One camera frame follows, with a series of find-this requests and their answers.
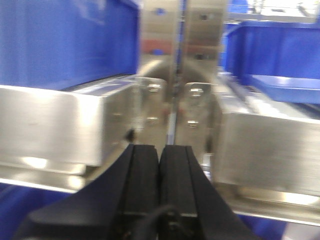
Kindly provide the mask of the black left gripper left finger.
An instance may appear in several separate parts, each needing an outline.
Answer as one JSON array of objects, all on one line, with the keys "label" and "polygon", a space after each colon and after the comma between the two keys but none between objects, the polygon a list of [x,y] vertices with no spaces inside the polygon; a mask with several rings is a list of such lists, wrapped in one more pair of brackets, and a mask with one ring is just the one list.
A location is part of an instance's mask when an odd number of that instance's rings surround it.
[{"label": "black left gripper left finger", "polygon": [[128,239],[135,223],[159,205],[159,163],[153,145],[130,144],[78,192],[29,213],[16,240]]}]

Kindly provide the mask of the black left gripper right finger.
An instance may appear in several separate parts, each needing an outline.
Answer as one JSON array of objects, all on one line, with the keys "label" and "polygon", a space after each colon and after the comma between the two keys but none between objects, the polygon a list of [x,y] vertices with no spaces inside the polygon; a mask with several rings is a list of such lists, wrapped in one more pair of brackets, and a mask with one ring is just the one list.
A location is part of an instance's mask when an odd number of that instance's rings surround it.
[{"label": "black left gripper right finger", "polygon": [[251,240],[252,231],[204,174],[190,146],[166,145],[160,164],[160,203],[177,209],[162,219],[161,240]]}]

